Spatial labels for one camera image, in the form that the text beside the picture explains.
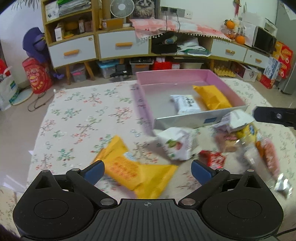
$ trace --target yellow snack package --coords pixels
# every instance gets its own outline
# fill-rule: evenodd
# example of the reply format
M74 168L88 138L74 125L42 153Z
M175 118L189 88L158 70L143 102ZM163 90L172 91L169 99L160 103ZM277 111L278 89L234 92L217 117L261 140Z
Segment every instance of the yellow snack package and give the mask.
M257 142L257 133L258 129L252 124L248 124L245 128L240 131L237 131L237 138L241 139L243 137L248 137L250 141Z
M121 185L134 191L138 199L157 199L174 175L176 165L141 164L119 136L114 136L93 162L102 160L105 173Z
M231 108L232 105L220 90L214 85L195 86L193 89L201 96L209 110Z

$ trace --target white fan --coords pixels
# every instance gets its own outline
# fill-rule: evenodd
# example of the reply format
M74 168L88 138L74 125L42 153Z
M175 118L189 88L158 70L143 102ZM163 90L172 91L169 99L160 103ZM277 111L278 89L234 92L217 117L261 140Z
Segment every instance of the white fan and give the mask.
M131 15L135 9L133 0L113 0L110 4L111 13L117 18L123 18L123 26L127 27L126 17Z

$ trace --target drawer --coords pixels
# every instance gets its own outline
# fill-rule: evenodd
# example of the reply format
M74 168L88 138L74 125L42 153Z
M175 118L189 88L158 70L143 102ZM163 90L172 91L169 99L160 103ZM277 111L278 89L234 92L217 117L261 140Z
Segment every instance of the drawer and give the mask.
M265 69L269 61L269 57L257 53L255 51L252 51L250 49L247 50L246 58L244 59L244 62L246 64L251 64L258 66L260 68Z
M212 55L233 59L237 61L244 61L247 49L236 44L232 44L229 41L223 41L214 39L212 45Z
M101 58L112 58L149 53L149 40L140 40L135 31L99 34Z
M54 68L96 58L94 36L66 41L49 47Z

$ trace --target cardboard tray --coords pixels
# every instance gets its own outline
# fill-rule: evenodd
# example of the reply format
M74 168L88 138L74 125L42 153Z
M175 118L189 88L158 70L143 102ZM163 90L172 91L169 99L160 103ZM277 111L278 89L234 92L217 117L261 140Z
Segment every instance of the cardboard tray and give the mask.
M137 73L137 83L146 113L154 129L166 130L170 127L198 128L212 125L236 109L245 111L247 105L242 99L210 70L178 69ZM215 85L229 100L232 108L208 110L192 85ZM171 95L192 95L201 107L197 114L177 115Z

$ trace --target cat picture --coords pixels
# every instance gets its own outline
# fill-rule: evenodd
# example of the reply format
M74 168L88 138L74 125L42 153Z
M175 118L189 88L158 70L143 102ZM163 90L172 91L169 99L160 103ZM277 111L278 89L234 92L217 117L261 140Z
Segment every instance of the cat picture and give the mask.
M155 0L133 0L135 10L133 18L155 18Z

